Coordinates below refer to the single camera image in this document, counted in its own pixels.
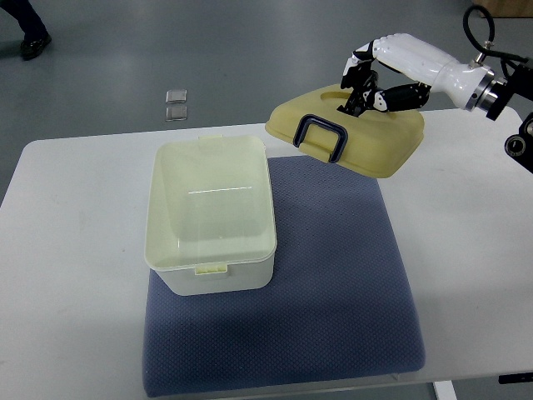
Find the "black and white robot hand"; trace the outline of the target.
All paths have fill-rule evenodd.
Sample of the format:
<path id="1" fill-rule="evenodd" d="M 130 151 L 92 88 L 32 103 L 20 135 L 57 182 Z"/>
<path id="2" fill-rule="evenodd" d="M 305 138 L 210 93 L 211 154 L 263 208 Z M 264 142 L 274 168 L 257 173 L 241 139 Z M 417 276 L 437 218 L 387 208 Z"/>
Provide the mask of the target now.
<path id="1" fill-rule="evenodd" d="M 408 84 L 382 89 L 372 69 L 379 62 L 408 77 Z M 342 113 L 359 117 L 368 110 L 381 113 L 421 108 L 431 93 L 445 93 L 459 109 L 488 112 L 502 84 L 479 63 L 464 64 L 446 52 L 407 33 L 380 37 L 359 47 L 347 59 L 341 88 L 352 90 Z"/>

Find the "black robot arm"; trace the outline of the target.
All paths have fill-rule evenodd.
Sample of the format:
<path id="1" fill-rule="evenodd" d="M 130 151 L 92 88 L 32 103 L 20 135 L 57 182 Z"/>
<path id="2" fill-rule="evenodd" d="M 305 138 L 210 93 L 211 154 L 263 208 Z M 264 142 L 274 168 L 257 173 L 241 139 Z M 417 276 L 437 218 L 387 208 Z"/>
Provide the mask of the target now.
<path id="1" fill-rule="evenodd" d="M 479 12 L 487 21 L 489 27 L 488 39 L 479 43 L 469 25 L 470 15 Z M 483 89 L 481 95 L 476 95 L 476 106 L 486 111 L 486 117 L 495 121 L 515 95 L 532 99 L 532 59 L 509 52 L 495 51 L 493 46 L 496 28 L 490 12 L 481 5 L 469 6 L 463 15 L 463 30 L 472 46 L 479 52 L 473 60 L 476 66 L 483 64 L 485 58 L 493 57 L 500 60 L 504 78 L 492 78 Z M 528 171 L 532 170 L 532 115 L 529 114 L 521 123 L 516 134 L 509 136 L 504 144 L 506 154 Z"/>

